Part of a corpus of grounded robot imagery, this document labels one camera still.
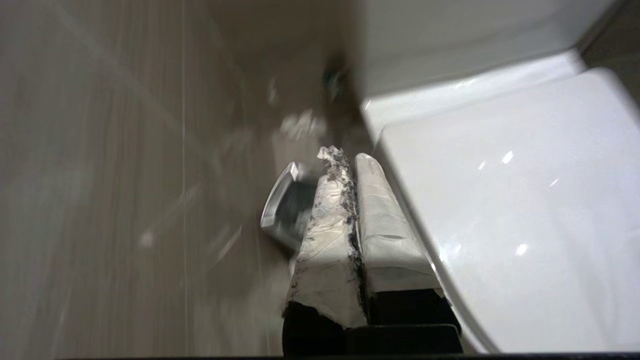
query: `toilet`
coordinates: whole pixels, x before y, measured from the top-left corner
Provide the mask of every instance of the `toilet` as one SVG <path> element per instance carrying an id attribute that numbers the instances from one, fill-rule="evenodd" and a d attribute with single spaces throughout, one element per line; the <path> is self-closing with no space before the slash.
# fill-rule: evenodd
<path id="1" fill-rule="evenodd" d="M 354 6 L 373 156 L 465 351 L 640 351 L 640 112 L 578 49 L 616 3 Z"/>

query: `toilet seat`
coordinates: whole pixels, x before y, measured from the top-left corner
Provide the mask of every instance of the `toilet seat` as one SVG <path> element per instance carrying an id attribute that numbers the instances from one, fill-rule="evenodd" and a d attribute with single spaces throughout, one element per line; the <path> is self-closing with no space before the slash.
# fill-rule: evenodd
<path id="1" fill-rule="evenodd" d="M 477 347 L 640 350 L 639 119 L 596 69 L 384 128 L 375 155 Z"/>

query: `toilet bowl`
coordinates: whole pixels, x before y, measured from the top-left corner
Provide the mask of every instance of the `toilet bowl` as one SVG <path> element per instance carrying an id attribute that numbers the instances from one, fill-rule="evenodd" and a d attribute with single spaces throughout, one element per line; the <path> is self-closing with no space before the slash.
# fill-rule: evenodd
<path id="1" fill-rule="evenodd" d="M 640 350 L 640 113 L 577 52 L 365 99 L 467 352 Z"/>

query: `beige wall tile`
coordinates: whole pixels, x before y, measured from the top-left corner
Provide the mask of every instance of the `beige wall tile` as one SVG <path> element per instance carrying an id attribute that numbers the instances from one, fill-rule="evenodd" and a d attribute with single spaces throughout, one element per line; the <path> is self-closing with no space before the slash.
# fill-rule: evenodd
<path id="1" fill-rule="evenodd" d="M 340 46 L 341 0 L 208 1 L 207 7 L 238 60 L 268 60 L 309 44 L 331 54 Z"/>
<path id="2" fill-rule="evenodd" d="M 236 70 L 204 2 L 185 2 L 186 131 L 201 147 L 224 146 L 230 132 L 243 128 Z"/>
<path id="3" fill-rule="evenodd" d="M 198 156 L 186 157 L 186 181 L 198 194 L 186 213 L 192 356 L 282 353 L 289 276 L 275 261 L 284 261 L 280 250 L 259 236 L 264 199 L 257 204 L 255 193 L 265 177 L 239 166 L 251 165 L 255 150 L 230 154 L 222 160 L 222 172 Z"/>
<path id="4" fill-rule="evenodd" d="M 182 137 L 55 7 L 12 10 L 0 357 L 184 354 Z"/>
<path id="5" fill-rule="evenodd" d="M 182 112 L 182 1 L 54 0 L 169 113 Z"/>

